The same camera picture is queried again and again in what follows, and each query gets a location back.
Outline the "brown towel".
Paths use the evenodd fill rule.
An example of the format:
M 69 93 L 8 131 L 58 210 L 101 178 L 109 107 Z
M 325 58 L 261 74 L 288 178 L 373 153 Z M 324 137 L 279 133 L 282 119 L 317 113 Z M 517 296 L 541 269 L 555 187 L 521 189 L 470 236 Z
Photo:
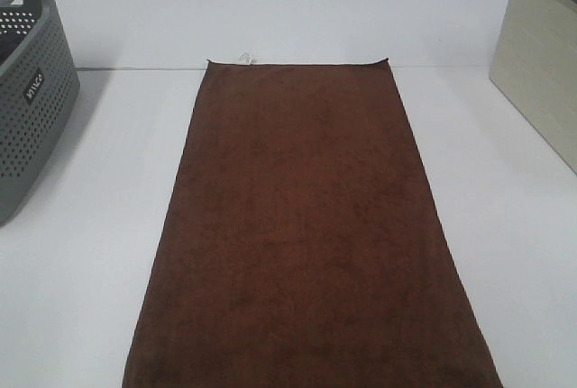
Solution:
M 126 387 L 498 387 L 389 63 L 212 62 Z

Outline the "grey perforated plastic basket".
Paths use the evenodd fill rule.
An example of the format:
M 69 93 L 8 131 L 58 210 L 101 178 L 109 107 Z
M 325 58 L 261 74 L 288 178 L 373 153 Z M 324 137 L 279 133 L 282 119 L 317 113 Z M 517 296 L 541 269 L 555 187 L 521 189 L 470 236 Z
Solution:
M 58 143 L 80 90 L 55 0 L 1 8 L 1 221 L 9 221 Z

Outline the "beige fabric storage box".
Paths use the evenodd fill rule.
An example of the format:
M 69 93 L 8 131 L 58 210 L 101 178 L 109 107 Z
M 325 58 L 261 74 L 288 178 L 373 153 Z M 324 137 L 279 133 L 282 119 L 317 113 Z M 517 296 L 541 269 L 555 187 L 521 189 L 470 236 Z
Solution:
M 576 167 L 576 0 L 508 0 L 490 80 Z

